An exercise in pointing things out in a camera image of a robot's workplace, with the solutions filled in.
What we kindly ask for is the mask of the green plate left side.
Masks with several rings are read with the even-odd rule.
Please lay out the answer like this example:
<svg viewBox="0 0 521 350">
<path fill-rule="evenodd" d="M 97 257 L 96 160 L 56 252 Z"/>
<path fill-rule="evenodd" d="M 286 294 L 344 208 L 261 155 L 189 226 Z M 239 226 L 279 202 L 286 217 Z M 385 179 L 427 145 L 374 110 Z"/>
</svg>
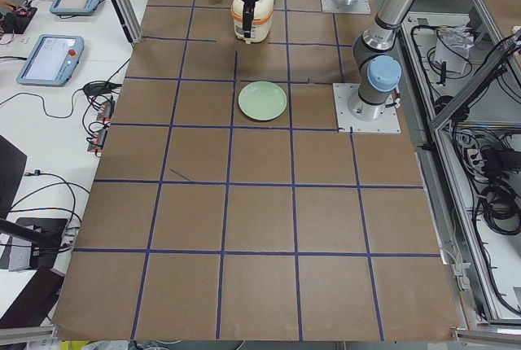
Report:
<svg viewBox="0 0 521 350">
<path fill-rule="evenodd" d="M 287 95 L 273 82 L 255 81 L 241 89 L 238 102 L 245 116 L 253 120 L 269 121 L 284 113 Z"/>
</svg>

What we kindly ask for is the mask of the brown paper table mat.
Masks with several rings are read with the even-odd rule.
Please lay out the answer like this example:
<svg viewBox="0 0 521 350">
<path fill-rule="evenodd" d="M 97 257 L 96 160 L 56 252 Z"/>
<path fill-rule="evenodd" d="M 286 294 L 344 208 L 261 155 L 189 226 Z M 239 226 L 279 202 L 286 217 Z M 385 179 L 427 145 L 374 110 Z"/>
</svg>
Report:
<svg viewBox="0 0 521 350">
<path fill-rule="evenodd" d="M 440 341 L 458 323 L 414 148 L 340 133 L 369 15 L 149 0 L 53 319 L 64 340 Z M 241 89 L 279 85 L 258 121 Z"/>
</svg>

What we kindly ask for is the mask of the blue teach pendant near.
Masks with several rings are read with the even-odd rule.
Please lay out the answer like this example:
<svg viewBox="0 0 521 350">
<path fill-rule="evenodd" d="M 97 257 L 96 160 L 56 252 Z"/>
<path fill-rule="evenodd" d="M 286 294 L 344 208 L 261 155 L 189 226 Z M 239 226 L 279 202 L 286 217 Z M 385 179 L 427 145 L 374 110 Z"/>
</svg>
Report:
<svg viewBox="0 0 521 350">
<path fill-rule="evenodd" d="M 20 70 L 21 85 L 61 87 L 72 77 L 84 50 L 80 36 L 42 34 Z"/>
</svg>

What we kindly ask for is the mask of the person at desk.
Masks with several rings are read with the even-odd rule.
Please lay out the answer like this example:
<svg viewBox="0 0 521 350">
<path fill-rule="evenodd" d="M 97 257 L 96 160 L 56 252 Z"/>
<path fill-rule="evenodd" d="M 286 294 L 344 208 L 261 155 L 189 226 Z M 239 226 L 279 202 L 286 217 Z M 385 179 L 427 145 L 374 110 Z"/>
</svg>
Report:
<svg viewBox="0 0 521 350">
<path fill-rule="evenodd" d="M 13 0 L 0 0 L 0 8 L 8 11 L 15 11 L 20 5 Z"/>
</svg>

